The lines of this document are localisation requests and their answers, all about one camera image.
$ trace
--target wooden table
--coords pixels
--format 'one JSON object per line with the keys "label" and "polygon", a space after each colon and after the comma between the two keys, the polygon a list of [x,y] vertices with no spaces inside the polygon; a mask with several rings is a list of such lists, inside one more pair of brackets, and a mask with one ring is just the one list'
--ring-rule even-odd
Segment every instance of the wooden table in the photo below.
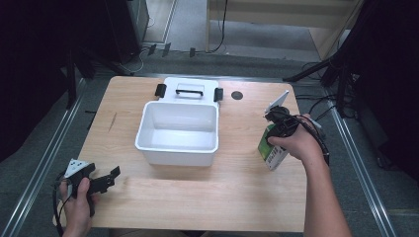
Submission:
{"label": "wooden table", "polygon": [[[271,172],[257,146],[264,110],[286,89],[284,106],[298,114],[288,84],[219,81],[219,149],[210,167],[149,165],[134,146],[142,109],[157,100],[163,79],[115,77],[79,159],[96,164],[93,178],[117,166],[116,184],[101,195],[93,226],[181,230],[302,232],[306,177],[291,156]],[[240,91],[242,100],[231,98]]]}

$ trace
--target container lid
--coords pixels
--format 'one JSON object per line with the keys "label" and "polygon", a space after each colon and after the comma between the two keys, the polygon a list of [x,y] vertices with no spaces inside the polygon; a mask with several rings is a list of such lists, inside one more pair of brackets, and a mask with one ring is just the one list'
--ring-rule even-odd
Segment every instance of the container lid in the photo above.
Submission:
{"label": "container lid", "polygon": [[166,92],[164,98],[159,98],[159,102],[218,105],[217,101],[214,101],[217,81],[168,77],[164,84],[167,86]]}

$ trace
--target white box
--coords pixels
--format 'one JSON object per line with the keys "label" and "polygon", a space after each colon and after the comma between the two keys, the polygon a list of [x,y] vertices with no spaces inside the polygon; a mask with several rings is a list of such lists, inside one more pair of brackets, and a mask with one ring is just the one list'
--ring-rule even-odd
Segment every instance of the white box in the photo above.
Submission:
{"label": "white box", "polygon": [[164,98],[144,107],[136,148],[150,164],[210,166],[218,149],[218,102],[213,101],[218,83],[170,77],[164,84]]}

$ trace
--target hand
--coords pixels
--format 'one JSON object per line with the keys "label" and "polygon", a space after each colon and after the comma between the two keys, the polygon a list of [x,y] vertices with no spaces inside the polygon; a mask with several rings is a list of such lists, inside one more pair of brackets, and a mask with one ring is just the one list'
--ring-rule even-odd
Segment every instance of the hand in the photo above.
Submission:
{"label": "hand", "polygon": [[[64,205],[65,217],[67,218],[67,227],[64,231],[64,237],[84,237],[92,227],[92,218],[90,217],[89,203],[86,195],[90,187],[90,180],[83,178],[77,190],[77,198],[71,197]],[[62,182],[59,186],[61,196],[65,200],[67,197],[67,184]],[[97,202],[98,197],[92,196],[93,202]]]}
{"label": "hand", "polygon": [[[306,122],[307,125],[312,127],[312,123],[306,118],[310,118],[310,115],[306,114],[301,117],[302,122]],[[323,159],[323,153],[317,141],[312,137],[308,131],[300,124],[296,129],[295,133],[289,137],[274,137],[268,138],[269,143],[278,145],[289,150],[290,154],[301,160],[303,164],[313,159]]]}

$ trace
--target left hand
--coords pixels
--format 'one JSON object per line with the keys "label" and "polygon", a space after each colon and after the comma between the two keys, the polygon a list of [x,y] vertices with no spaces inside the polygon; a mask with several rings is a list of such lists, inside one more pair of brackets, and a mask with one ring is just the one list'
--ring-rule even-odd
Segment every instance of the left hand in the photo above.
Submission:
{"label": "left hand", "polygon": [[[65,217],[67,218],[67,227],[64,231],[64,237],[84,237],[92,227],[92,218],[90,217],[89,203],[86,196],[89,191],[90,180],[83,178],[77,190],[77,198],[71,197],[64,205]],[[67,184],[61,182],[59,186],[63,200],[67,197]],[[93,202],[98,200],[97,196],[92,196]]]}

